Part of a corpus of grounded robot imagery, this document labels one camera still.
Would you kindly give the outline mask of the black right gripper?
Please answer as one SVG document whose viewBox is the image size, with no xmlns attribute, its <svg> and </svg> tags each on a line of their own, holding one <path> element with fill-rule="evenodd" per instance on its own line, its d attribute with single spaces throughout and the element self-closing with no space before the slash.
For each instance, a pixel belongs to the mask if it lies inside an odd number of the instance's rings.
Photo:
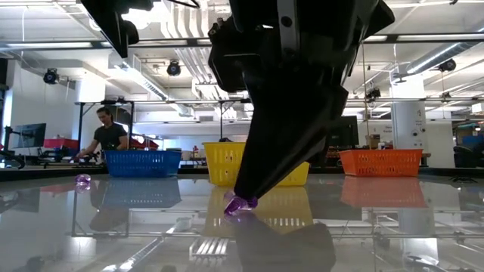
<svg viewBox="0 0 484 272">
<path fill-rule="evenodd" d="M 384 0 L 229 0 L 231 15 L 209 30 L 208 64 L 227 92 L 292 91 L 281 110 L 287 175 L 323 151 L 348 97 L 361 43 L 395 21 Z M 272 95 L 277 107 L 277 96 Z"/>
</svg>

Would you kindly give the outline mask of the yellow plastic basket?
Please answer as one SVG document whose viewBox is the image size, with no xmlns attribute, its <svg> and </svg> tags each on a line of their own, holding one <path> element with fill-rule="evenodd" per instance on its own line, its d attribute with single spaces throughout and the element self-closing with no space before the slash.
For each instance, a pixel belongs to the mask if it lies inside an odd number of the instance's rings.
<svg viewBox="0 0 484 272">
<path fill-rule="evenodd" d="M 244 154 L 244 142 L 203 143 L 210 182 L 216 186 L 233 186 L 237 179 Z M 288 174 L 278 186 L 302 186 L 306 184 L 309 164 L 302 163 Z"/>
</svg>

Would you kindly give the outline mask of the large black monitor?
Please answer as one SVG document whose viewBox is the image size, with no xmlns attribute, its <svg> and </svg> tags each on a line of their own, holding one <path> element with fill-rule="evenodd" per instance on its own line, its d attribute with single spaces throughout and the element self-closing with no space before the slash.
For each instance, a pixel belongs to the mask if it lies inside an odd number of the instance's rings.
<svg viewBox="0 0 484 272">
<path fill-rule="evenodd" d="M 343 149 L 353 149 L 359 144 L 357 116 L 342 116 L 331 126 L 327 145 Z"/>
</svg>

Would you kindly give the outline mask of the orange plastic basket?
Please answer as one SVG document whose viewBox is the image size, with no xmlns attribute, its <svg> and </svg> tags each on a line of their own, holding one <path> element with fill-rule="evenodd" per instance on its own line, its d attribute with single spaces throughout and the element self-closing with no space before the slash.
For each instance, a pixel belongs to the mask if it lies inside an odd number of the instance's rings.
<svg viewBox="0 0 484 272">
<path fill-rule="evenodd" d="M 339 152 L 346 175 L 358 177 L 416 177 L 423 151 L 345 150 Z"/>
</svg>

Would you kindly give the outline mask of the blue plastic basket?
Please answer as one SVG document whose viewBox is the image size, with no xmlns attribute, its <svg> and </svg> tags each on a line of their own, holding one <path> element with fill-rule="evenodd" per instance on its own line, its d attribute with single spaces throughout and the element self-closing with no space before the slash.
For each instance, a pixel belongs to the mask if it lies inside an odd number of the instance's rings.
<svg viewBox="0 0 484 272">
<path fill-rule="evenodd" d="M 115 178 L 166 178 L 176 176 L 182 154 L 165 150 L 107 150 L 104 159 Z"/>
</svg>

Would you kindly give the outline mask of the person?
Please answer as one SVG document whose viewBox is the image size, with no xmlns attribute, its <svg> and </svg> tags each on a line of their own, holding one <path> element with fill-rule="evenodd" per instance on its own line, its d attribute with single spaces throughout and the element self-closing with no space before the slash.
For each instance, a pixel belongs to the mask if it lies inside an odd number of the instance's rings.
<svg viewBox="0 0 484 272">
<path fill-rule="evenodd" d="M 102 126 L 95 130 L 92 142 L 85 149 L 80 150 L 76 158 L 81 158 L 95 152 L 98 145 L 101 145 L 102 150 L 128 149 L 128 134 L 120 124 L 113 121 L 113 115 L 109 109 L 102 107 L 96 113 Z"/>
</svg>

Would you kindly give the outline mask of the black office chair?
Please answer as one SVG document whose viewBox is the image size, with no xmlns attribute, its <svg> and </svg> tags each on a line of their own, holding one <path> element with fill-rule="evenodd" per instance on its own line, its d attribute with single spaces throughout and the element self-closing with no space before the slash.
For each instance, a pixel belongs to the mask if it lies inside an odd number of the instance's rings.
<svg viewBox="0 0 484 272">
<path fill-rule="evenodd" d="M 464 146 L 454 147 L 456 168 L 484 168 L 484 150 Z"/>
</svg>

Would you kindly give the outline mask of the red black background robot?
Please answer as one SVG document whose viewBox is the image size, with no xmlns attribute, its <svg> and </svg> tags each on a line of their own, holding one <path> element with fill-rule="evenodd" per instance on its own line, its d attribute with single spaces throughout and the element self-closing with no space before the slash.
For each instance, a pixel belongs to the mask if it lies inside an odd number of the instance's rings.
<svg viewBox="0 0 484 272">
<path fill-rule="evenodd" d="M 54 166 L 89 168 L 101 165 L 101 153 L 89 153 L 78 157 L 79 141 L 68 138 L 45 139 L 44 146 L 38 149 L 38 163 L 43 168 Z"/>
</svg>

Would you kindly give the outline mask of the small black monitor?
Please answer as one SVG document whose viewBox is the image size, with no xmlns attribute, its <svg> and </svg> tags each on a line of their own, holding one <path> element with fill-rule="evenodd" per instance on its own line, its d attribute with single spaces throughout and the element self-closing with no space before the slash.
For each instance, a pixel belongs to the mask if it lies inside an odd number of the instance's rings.
<svg viewBox="0 0 484 272">
<path fill-rule="evenodd" d="M 46 124 L 19 125 L 13 129 L 15 141 L 13 148 L 43 147 Z"/>
</svg>

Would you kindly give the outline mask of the slanted silver ventilation duct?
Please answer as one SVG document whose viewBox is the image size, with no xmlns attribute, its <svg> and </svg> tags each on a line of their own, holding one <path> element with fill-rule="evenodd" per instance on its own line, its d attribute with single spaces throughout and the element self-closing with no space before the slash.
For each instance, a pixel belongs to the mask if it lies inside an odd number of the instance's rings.
<svg viewBox="0 0 484 272">
<path fill-rule="evenodd" d="M 413 60 L 409 64 L 400 66 L 398 70 L 392 74 L 392 76 L 395 78 L 400 76 L 405 78 L 407 76 L 421 74 L 422 72 L 438 66 L 447 60 L 450 60 L 478 44 L 479 42 L 455 42 L 440 45 L 418 59 Z"/>
</svg>

